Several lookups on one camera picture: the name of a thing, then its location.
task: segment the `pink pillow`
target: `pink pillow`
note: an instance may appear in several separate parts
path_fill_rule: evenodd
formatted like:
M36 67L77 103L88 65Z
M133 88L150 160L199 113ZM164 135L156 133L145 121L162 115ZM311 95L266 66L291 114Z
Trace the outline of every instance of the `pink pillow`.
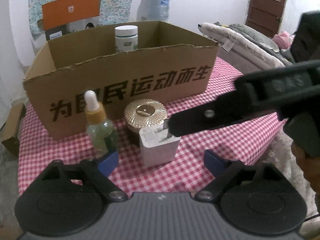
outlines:
M280 49L287 49L291 46L293 36L290 36L286 31L281 32L279 35L276 34L272 39Z

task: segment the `brown door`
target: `brown door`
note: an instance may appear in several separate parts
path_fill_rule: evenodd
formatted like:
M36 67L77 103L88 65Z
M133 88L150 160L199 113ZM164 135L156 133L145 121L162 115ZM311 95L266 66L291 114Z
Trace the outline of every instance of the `brown door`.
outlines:
M246 25L273 38L278 33L285 0L250 0Z

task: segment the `pink cloth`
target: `pink cloth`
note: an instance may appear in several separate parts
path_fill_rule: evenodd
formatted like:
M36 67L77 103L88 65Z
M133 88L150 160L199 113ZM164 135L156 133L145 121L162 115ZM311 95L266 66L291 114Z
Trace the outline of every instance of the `pink cloth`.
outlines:
M282 31L279 35L276 34L272 39L280 49L287 49L291 46L293 36L290 36L286 31Z
M233 80L239 76L239 71L217 58L207 90L202 94L167 104L168 114L207 103L219 94L233 90ZM280 126L277 115L270 114L214 131L183 136L172 162L145 169L139 148L130 144L125 133L124 120L120 119L115 121L119 134L119 166L109 179L129 195L134 191L195 192L213 179L203 165L205 149L212 149L223 158L254 164L273 140ZM20 194L52 160L61 159L65 164L74 164L81 159L96 156L85 133L59 141L52 140L31 105L28 106L23 122L19 151Z

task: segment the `black cable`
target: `black cable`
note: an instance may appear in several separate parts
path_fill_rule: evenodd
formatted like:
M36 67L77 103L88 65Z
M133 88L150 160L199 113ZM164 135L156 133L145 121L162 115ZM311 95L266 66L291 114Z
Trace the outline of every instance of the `black cable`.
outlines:
M307 221L309 221L309 220L311 220L311 219L317 218L317 217L320 217L320 214L316 214L316 215L314 215L314 216L312 216L312 217L307 218L307 219L305 220L305 222L307 222Z

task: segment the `dropper bottle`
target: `dropper bottle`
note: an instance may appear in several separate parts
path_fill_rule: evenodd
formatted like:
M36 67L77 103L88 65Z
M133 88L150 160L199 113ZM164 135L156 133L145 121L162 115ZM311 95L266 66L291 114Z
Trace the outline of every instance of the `dropper bottle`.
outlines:
M111 120L107 119L102 103L96 93L88 90L84 93L85 114L88 121L87 134L99 157L117 150L117 134Z

